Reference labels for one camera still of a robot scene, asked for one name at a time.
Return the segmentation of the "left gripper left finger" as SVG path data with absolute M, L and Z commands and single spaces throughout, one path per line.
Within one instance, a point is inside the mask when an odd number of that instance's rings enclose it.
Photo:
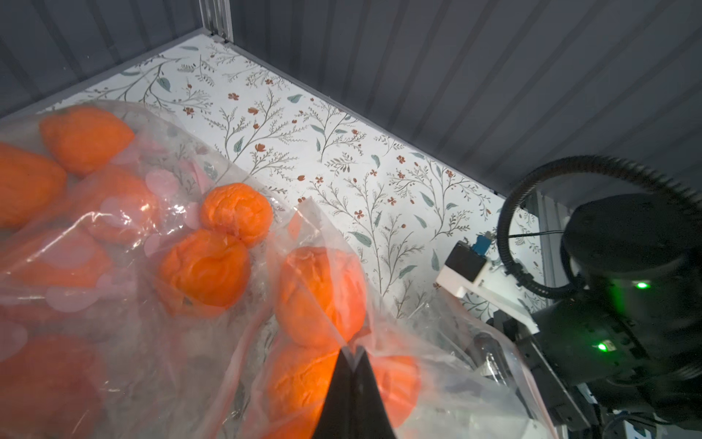
M 355 426 L 355 364 L 349 348 L 340 349 L 314 439 L 353 438 Z

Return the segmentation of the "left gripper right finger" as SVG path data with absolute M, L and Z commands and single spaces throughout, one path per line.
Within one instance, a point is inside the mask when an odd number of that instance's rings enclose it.
M 395 439 L 369 355 L 358 349 L 355 367 L 355 437 L 361 439 Z

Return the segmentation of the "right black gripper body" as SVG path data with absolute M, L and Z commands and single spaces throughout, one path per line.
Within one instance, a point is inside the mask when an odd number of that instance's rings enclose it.
M 535 334 L 504 311 L 487 323 L 515 343 L 554 424 L 567 427 L 572 436 L 592 432 L 601 424 L 599 410 L 580 387 L 620 367 L 606 314 L 599 307 L 547 307 L 533 318 L 539 327 Z

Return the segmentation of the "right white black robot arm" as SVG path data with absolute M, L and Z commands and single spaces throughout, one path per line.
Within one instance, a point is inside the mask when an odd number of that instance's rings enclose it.
M 635 192 L 579 206 L 559 245 L 562 286 L 537 282 L 510 249 L 517 208 L 538 184 L 570 174 L 613 177 Z M 628 420 L 701 427 L 701 195 L 632 160 L 574 155 L 513 188 L 497 223 L 509 279 L 548 298 L 515 342 L 556 424 L 605 438 Z

